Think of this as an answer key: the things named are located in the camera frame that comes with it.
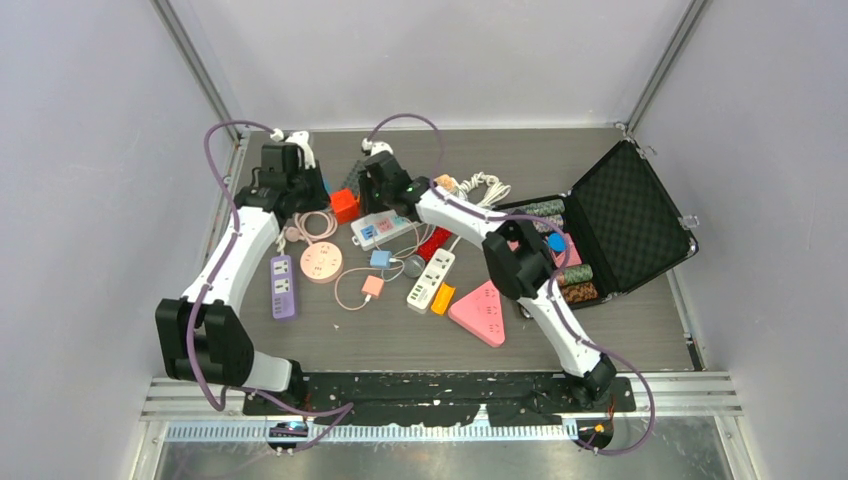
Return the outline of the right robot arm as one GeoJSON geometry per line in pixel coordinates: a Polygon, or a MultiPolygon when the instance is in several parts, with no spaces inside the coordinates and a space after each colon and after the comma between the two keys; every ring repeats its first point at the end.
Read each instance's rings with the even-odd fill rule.
{"type": "Polygon", "coordinates": [[[487,210],[425,177],[412,178],[389,151],[367,154],[364,168],[365,191],[379,204],[409,220],[444,228],[481,250],[493,285],[531,314],[552,345],[569,399],[591,411],[610,398],[616,368],[563,297],[555,260],[533,217],[487,210]]]}

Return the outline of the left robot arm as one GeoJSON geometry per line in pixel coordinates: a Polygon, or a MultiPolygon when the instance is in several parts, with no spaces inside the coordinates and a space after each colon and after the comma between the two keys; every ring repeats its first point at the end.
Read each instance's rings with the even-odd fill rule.
{"type": "Polygon", "coordinates": [[[265,390],[273,406],[293,414],[307,398],[299,363],[257,351],[239,312],[255,271],[287,221],[329,205],[306,132],[265,143],[254,182],[230,199],[227,229],[201,273],[178,298],[162,300],[155,310],[166,374],[265,390]]]}

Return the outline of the purple power strip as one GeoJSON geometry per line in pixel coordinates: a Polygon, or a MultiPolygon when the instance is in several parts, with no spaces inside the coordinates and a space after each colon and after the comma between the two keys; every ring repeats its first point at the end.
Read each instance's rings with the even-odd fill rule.
{"type": "Polygon", "coordinates": [[[289,255],[270,260],[271,313],[278,321],[294,320],[298,315],[293,261],[289,255]]]}

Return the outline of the white multicolour power strip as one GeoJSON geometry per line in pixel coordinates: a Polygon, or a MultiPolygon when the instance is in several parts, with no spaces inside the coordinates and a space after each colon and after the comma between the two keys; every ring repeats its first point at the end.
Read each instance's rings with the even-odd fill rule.
{"type": "Polygon", "coordinates": [[[420,223],[411,222],[393,210],[372,213],[350,223],[351,242],[363,251],[370,251],[419,226],[420,223]]]}

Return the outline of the beige cube adapter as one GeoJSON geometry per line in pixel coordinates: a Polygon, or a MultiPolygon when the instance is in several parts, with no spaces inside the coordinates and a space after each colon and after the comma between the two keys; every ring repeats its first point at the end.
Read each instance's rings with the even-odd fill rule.
{"type": "Polygon", "coordinates": [[[451,177],[448,174],[442,174],[434,179],[434,182],[437,186],[445,189],[451,194],[454,194],[457,191],[458,184],[456,179],[451,177]]]}

